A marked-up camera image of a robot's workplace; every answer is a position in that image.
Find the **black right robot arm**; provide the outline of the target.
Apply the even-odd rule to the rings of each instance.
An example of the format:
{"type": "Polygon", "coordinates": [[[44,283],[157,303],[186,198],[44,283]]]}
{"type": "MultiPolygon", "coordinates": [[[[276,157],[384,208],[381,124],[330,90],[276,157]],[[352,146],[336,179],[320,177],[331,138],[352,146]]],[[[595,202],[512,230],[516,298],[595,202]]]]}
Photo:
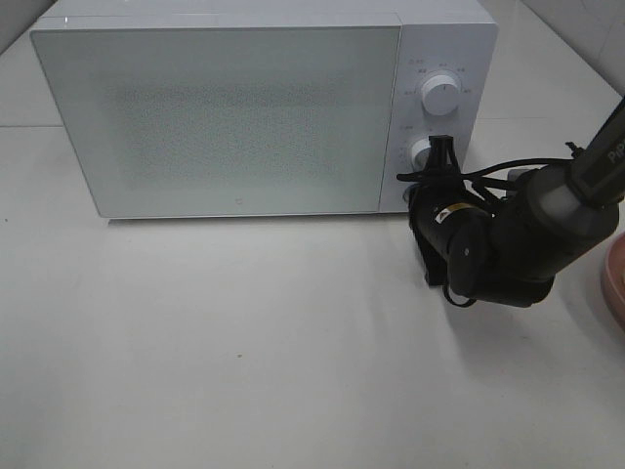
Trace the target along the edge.
{"type": "Polygon", "coordinates": [[[527,308],[556,274],[612,235],[624,198],[624,106],[568,159],[527,158],[460,169],[452,137],[432,136],[408,185],[409,227],[428,285],[448,303],[527,308]]]}

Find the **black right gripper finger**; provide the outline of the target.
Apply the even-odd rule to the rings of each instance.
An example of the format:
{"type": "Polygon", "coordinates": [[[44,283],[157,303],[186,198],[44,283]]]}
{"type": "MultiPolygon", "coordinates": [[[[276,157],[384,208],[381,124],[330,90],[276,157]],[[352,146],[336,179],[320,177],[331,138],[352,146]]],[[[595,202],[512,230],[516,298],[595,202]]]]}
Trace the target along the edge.
{"type": "Polygon", "coordinates": [[[425,182],[430,182],[438,177],[442,168],[442,143],[440,141],[430,141],[430,146],[428,158],[423,169],[425,182]]]}
{"type": "Polygon", "coordinates": [[[430,141],[440,141],[442,143],[442,168],[443,174],[458,174],[459,163],[455,154],[454,139],[449,135],[433,135],[429,137],[430,141]]]}

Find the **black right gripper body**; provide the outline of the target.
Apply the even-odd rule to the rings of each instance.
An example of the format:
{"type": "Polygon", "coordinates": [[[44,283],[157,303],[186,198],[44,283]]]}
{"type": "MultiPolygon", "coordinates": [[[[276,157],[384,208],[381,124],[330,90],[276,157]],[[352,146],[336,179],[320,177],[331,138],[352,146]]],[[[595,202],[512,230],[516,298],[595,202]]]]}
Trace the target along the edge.
{"type": "Polygon", "coordinates": [[[429,286],[447,283],[453,238],[462,227],[483,222],[491,213],[483,200],[469,192],[460,172],[451,168],[409,173],[409,227],[417,241],[429,286]]]}

